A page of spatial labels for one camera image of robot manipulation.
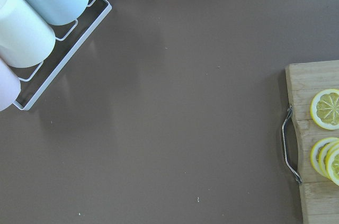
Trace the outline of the front stacked lemon slice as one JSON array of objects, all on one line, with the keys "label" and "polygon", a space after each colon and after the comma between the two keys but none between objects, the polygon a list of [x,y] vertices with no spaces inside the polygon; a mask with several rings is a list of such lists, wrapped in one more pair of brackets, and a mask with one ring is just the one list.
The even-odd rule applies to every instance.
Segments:
[{"label": "front stacked lemon slice", "polygon": [[339,185],[338,179],[338,149],[333,150],[327,157],[326,157],[326,171],[330,180]]}]

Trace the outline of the cream white cup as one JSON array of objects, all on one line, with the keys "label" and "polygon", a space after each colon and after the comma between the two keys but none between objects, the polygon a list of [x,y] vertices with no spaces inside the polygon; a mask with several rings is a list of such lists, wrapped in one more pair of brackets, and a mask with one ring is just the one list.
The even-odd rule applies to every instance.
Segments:
[{"label": "cream white cup", "polygon": [[1,58],[15,68],[44,61],[53,51],[53,29],[25,0],[1,0]]}]

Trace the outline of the pink cup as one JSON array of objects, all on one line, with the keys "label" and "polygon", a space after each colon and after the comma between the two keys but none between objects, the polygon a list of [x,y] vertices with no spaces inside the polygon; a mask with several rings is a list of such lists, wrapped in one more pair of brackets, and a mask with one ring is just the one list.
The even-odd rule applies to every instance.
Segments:
[{"label": "pink cup", "polygon": [[1,59],[1,111],[13,104],[20,91],[21,83],[19,78]]}]

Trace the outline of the stacked lemon slice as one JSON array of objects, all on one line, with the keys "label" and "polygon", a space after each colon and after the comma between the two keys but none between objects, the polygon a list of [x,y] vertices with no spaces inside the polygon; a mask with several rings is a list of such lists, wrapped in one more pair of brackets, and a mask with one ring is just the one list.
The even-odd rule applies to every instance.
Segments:
[{"label": "stacked lemon slice", "polygon": [[326,157],[326,171],[330,180],[339,185],[338,179],[338,149],[333,150],[327,157]]},{"label": "stacked lemon slice", "polygon": [[326,143],[325,146],[319,152],[319,158],[318,158],[319,167],[320,167],[322,174],[326,178],[329,178],[329,175],[328,175],[327,170],[326,170],[326,163],[325,163],[326,157],[327,157],[327,154],[330,151],[330,149],[337,144],[338,144],[338,141]]},{"label": "stacked lemon slice", "polygon": [[325,147],[327,144],[332,143],[332,142],[338,142],[338,138],[329,137],[329,138],[321,139],[313,145],[311,152],[310,152],[310,162],[311,162],[313,169],[323,177],[326,177],[326,173],[321,170],[319,162],[318,162],[320,150],[322,150],[323,147]]}]

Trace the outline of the back stacked lemon slice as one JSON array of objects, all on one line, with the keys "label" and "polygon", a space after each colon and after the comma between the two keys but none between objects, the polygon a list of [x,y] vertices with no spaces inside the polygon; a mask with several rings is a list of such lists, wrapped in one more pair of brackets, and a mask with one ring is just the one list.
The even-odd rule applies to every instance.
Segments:
[{"label": "back stacked lemon slice", "polygon": [[313,145],[311,152],[310,152],[310,162],[311,162],[313,169],[323,177],[326,177],[326,173],[321,170],[319,162],[318,162],[320,150],[322,150],[323,147],[325,147],[327,144],[332,143],[332,142],[338,142],[338,138],[329,137],[329,138],[321,139]]}]

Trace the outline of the middle stacked lemon slice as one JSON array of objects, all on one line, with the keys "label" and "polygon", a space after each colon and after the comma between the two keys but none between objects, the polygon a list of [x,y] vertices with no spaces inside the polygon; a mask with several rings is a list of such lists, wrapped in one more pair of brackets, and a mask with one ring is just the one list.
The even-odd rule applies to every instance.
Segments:
[{"label": "middle stacked lemon slice", "polygon": [[319,167],[320,167],[322,174],[326,178],[329,178],[329,175],[328,175],[327,170],[326,170],[326,163],[325,163],[326,157],[327,157],[327,154],[330,151],[330,149],[337,144],[338,144],[338,141],[326,143],[325,146],[319,152],[319,158],[318,158]]}]

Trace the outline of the wooden cutting board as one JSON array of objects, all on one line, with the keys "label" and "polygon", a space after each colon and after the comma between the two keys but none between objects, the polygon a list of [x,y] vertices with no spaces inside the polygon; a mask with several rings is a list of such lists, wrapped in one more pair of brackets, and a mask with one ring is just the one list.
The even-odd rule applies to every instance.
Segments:
[{"label": "wooden cutting board", "polygon": [[310,104],[320,91],[338,88],[338,61],[289,64],[286,67],[289,99],[288,120],[294,126],[298,146],[298,173],[304,223],[338,223],[338,186],[318,174],[311,165],[313,145],[324,138],[338,137],[312,120]]}]

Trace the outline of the single lemon slice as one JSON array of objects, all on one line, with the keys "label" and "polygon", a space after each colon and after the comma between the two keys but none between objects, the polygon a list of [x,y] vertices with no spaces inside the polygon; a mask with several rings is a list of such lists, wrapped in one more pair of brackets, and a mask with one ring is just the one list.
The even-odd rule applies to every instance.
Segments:
[{"label": "single lemon slice", "polygon": [[314,123],[326,130],[338,129],[338,89],[318,92],[310,103],[310,116]]}]

